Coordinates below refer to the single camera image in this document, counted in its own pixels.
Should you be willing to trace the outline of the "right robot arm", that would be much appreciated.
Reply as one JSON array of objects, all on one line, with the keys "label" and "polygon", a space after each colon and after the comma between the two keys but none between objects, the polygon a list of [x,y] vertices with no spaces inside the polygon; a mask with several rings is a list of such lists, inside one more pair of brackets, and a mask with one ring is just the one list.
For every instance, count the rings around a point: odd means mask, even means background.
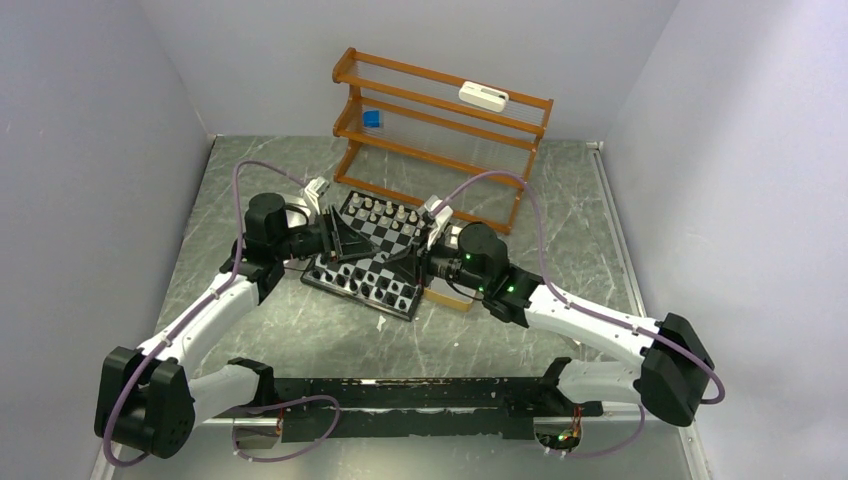
[{"label": "right robot arm", "polygon": [[439,278],[474,290],[504,323],[539,329],[611,356],[607,363],[565,360],[539,391],[550,413],[586,402],[629,403],[668,424],[687,427],[716,381],[714,363],[691,322],[626,314],[568,294],[509,260],[507,245],[480,222],[425,236],[390,255],[385,266],[403,280],[427,286]]}]

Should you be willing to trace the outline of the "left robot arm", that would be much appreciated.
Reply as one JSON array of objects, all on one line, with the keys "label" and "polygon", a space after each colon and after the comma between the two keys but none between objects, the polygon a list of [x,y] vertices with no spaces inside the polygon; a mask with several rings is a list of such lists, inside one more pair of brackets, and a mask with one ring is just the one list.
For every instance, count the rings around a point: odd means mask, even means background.
[{"label": "left robot arm", "polygon": [[191,375],[223,334],[266,300],[287,262],[316,256],[357,260],[380,250],[334,208],[310,212],[297,225],[289,222],[294,211],[280,194],[253,196],[231,256],[206,292],[157,337],[106,356],[94,432],[113,464],[122,463],[110,450],[114,442],[143,457],[167,459],[210,418],[231,409],[254,416],[273,409],[279,396],[266,364],[236,358],[213,374]]}]

